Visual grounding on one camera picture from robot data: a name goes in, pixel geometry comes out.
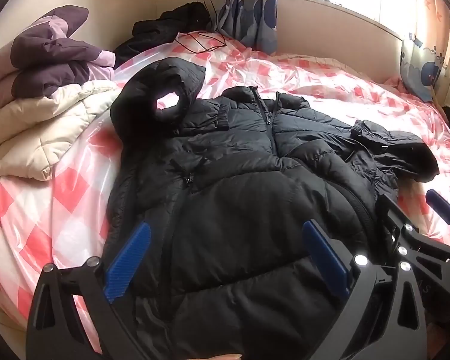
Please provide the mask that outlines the black puffer jacket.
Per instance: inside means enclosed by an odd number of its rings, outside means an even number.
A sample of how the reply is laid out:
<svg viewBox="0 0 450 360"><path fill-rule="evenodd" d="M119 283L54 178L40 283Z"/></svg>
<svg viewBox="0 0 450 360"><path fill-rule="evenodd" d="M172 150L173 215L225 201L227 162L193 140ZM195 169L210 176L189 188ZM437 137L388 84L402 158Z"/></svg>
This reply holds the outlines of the black puffer jacket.
<svg viewBox="0 0 450 360"><path fill-rule="evenodd" d="M303 359L339 311L304 222L383 263L377 198L432 180L437 161L414 134L346 124L303 97L236 86L202 98L205 77L165 58L111 106L123 150L104 259L136 225L151 228L118 313L150 359Z"/></svg>

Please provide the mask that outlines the black clothes pile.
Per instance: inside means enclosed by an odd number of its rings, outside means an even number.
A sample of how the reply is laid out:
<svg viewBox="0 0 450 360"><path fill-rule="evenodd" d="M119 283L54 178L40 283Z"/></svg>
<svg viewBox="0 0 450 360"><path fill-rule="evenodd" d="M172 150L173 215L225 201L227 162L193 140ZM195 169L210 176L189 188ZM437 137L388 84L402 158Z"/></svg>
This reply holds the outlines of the black clothes pile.
<svg viewBox="0 0 450 360"><path fill-rule="evenodd" d="M179 33L207 30L211 23L210 14L202 2L189 2L165 11L158 19L137 21L131 30L131 38L113 51L116 57L114 68L146 50L173 42Z"/></svg>

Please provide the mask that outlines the red white checkered bed cover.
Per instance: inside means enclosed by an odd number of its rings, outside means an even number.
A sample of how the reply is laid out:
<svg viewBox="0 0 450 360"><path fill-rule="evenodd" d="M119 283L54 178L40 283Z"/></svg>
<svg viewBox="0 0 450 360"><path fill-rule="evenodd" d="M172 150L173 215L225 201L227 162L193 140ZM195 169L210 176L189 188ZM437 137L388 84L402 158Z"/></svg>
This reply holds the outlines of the red white checkered bed cover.
<svg viewBox="0 0 450 360"><path fill-rule="evenodd" d="M421 137L439 174L426 184L401 185L398 203L425 235L450 244L450 227L425 202L430 189L450 203L450 129L434 105L377 83L332 58L269 56L215 35L194 33L145 51L122 65L122 87L143 67L173 56L204 66L204 98L232 86L255 86L264 98L290 93L347 124L370 120ZM96 118L52 170L49 181L0 177L0 331L18 355L32 293L43 265L72 267L101 252L108 232L105 208L119 167L121 144L108 114Z"/></svg>

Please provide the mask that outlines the cream folded quilt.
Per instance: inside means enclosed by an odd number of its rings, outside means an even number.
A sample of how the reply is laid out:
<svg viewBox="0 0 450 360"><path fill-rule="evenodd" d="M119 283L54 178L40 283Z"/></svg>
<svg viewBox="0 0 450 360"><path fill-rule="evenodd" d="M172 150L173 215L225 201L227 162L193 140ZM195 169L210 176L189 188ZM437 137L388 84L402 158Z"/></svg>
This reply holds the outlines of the cream folded quilt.
<svg viewBox="0 0 450 360"><path fill-rule="evenodd" d="M58 88L50 97L16 99L0 109L0 176L47 181L53 166L120 94L110 80Z"/></svg>

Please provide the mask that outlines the beige headboard panel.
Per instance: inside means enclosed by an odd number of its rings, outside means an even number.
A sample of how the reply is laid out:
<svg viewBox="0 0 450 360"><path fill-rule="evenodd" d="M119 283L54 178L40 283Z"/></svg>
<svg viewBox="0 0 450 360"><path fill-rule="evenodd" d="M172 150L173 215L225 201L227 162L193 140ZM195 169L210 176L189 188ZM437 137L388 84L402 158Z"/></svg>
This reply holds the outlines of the beige headboard panel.
<svg viewBox="0 0 450 360"><path fill-rule="evenodd" d="M383 83L399 74L401 38L331 2L277 0L277 51L336 59Z"/></svg>

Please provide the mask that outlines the blue patterned curtain left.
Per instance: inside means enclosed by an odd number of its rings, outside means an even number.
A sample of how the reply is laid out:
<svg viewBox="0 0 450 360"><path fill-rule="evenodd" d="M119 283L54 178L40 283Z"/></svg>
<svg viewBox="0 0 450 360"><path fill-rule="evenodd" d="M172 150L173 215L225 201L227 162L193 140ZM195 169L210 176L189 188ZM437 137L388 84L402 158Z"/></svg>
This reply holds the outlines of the blue patterned curtain left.
<svg viewBox="0 0 450 360"><path fill-rule="evenodd" d="M278 0L219 0L218 30L268 55L277 50Z"/></svg>

